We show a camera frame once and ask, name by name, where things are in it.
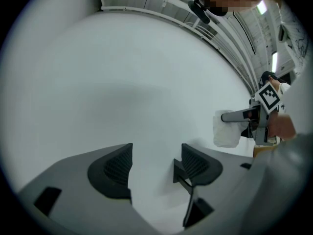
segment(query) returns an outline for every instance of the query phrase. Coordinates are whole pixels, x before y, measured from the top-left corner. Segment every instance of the white ceiling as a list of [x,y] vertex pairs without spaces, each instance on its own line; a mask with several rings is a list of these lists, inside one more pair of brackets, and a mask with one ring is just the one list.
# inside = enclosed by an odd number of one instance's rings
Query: white ceiling
[[[197,17],[192,13],[182,8],[178,8],[169,2],[166,4],[165,7],[162,7],[162,4],[163,1],[161,0],[105,0],[105,6],[129,6],[147,9],[167,15],[171,18],[177,19],[189,25],[192,25],[197,19]],[[285,45],[278,43],[278,41],[276,41],[277,37],[273,37],[273,33],[271,33],[270,30],[270,24],[274,26],[276,34],[279,30],[280,15],[278,6],[270,1],[267,1],[267,6],[268,10],[271,11],[271,17],[269,17],[268,15],[266,16],[265,14],[261,15],[257,8],[235,14],[238,19],[241,19],[241,25],[243,25],[245,31],[242,30],[242,26],[238,23],[233,13],[229,12],[226,14],[226,16],[223,17],[226,22],[234,29],[234,31],[237,32],[237,34],[240,36],[240,39],[245,46],[245,50],[247,51],[247,55],[243,56],[246,61],[247,59],[251,61],[251,66],[253,68],[253,71],[255,72],[257,81],[259,81],[264,71],[271,70],[271,56],[276,49],[276,44],[278,52],[278,65],[276,75],[284,75],[294,68],[294,63],[289,53],[287,52]],[[228,32],[227,29],[225,29],[218,20],[214,19],[214,17],[211,18],[211,20],[213,20],[216,25],[218,25],[226,34],[228,34],[229,38],[239,49],[236,39],[232,37],[233,34],[231,34],[231,32]],[[202,22],[200,22],[199,25],[205,27],[214,35],[216,35],[216,31],[213,30],[210,26],[205,25]],[[216,35],[216,38],[220,39],[226,47],[229,47],[229,44],[226,43],[223,37],[220,37],[219,34]],[[253,47],[255,48],[255,53],[253,52],[251,45],[253,45]],[[251,82],[251,80],[253,79],[249,79],[249,75],[244,69],[243,65],[239,64],[237,68],[242,74],[240,75],[240,77],[245,78],[248,81],[249,85],[254,88],[253,83],[255,84],[255,80]]]

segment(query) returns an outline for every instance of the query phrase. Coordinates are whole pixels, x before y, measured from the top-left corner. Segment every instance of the white cloth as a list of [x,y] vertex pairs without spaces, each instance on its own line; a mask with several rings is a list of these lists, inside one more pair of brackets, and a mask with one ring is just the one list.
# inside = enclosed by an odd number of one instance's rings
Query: white cloth
[[289,39],[285,43],[287,51],[294,61],[294,71],[300,75],[312,57],[312,42],[299,19],[284,1],[280,8],[280,17],[281,25]]
[[[287,83],[281,83],[279,85],[279,90],[277,92],[279,98],[281,99],[283,97],[283,94],[290,88],[290,85]],[[278,105],[278,112],[279,113],[286,113],[286,107],[283,103],[283,101],[281,100],[281,102]]]
[[286,106],[297,134],[313,133],[313,59],[304,67],[290,89],[283,95]]
[[221,120],[224,113],[231,110],[219,110],[213,116],[213,142],[217,147],[235,148],[239,144],[241,133],[248,127],[248,122],[225,123]]

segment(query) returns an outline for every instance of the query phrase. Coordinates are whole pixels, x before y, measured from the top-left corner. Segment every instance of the person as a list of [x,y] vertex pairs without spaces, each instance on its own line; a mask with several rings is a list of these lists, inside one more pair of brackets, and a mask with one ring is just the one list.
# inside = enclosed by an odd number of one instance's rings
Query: person
[[[200,0],[202,6],[216,16],[225,15],[227,11],[241,11],[256,7],[261,0]],[[304,27],[292,13],[290,8],[283,0],[272,0],[277,3],[281,16],[281,29],[287,35],[284,39],[285,46],[295,63],[295,72],[300,75],[303,68],[308,66],[312,59],[312,42],[309,39]],[[264,82],[270,82],[283,95],[288,90],[288,86],[279,83],[274,74],[265,74]],[[268,129],[269,137],[278,136],[282,139],[291,139],[296,135],[292,120],[286,114],[286,108],[283,103],[279,105],[281,113],[273,111],[270,114]]]
[[[261,76],[261,81],[263,86],[267,83],[271,83],[272,86],[277,91],[277,94],[282,98],[283,94],[291,87],[288,83],[279,81],[278,77],[275,76],[275,73],[270,71],[265,71]],[[273,111],[269,116],[268,121],[268,137],[279,137],[280,140],[277,143],[280,143],[281,139],[290,139],[296,135],[292,120],[288,114],[286,114],[286,107],[281,101],[277,107],[277,110]]]
[[[277,91],[279,98],[282,98],[283,94],[290,88],[290,85],[280,78],[275,76],[275,73],[270,71],[265,71],[261,76],[262,85],[266,85],[267,83],[271,83],[272,86]],[[286,107],[283,102],[278,105],[278,112],[286,113]]]

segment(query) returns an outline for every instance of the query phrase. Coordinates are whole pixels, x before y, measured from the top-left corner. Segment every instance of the white wall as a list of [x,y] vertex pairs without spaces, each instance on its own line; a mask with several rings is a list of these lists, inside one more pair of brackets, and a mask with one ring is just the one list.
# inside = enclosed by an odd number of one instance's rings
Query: white wall
[[9,52],[4,60],[1,98],[2,158],[14,191],[62,158],[133,142],[133,206],[158,230],[174,233],[189,201],[172,183],[181,144],[252,155],[245,138],[234,149],[213,144],[215,111],[246,107],[248,91],[215,50],[176,26],[99,13],[37,60],[16,57]]
[[23,83],[25,74],[27,76],[51,42],[78,21],[95,13],[98,2],[31,0],[13,24],[7,37],[10,41],[6,41],[1,50],[4,51],[2,75],[5,76],[3,72],[18,72],[20,83]]

